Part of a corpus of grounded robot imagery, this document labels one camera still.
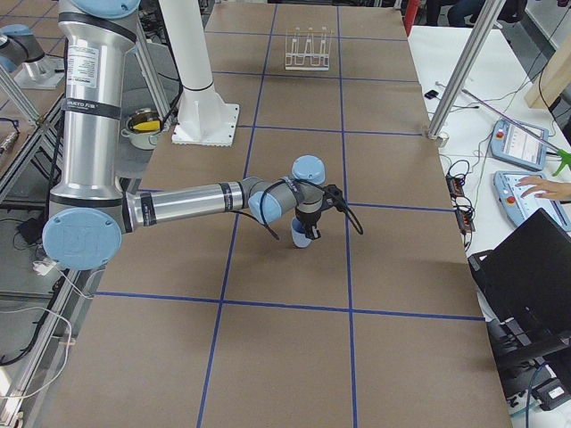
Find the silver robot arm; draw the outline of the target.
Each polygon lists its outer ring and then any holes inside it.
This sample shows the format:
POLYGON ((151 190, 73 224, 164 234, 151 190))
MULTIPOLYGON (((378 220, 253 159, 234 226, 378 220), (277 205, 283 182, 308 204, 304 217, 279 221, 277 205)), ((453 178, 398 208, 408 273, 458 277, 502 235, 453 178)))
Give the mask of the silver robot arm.
POLYGON ((45 55, 28 26, 10 24, 1 28, 1 67, 7 72, 14 72, 23 63, 37 62, 45 55))
POLYGON ((62 179, 50 193, 42 234, 47 255, 65 268, 91 270, 108 263, 122 236, 141 226, 249 210, 262 225, 295 214, 294 242, 320 236, 327 208, 321 159, 298 158, 288 176, 257 177, 173 192, 124 193, 115 175, 127 53, 136 48, 136 1, 63 1, 58 24, 68 39, 62 179))

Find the operator hand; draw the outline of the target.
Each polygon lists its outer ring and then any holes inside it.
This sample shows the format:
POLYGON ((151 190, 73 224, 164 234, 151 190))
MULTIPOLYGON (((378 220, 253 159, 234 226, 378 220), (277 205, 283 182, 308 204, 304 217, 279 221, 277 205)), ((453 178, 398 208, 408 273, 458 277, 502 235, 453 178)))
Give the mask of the operator hand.
POLYGON ((570 184, 550 181, 538 176, 523 177, 517 182, 517 187, 526 187, 522 197, 533 194, 538 199, 554 201, 570 200, 570 184))

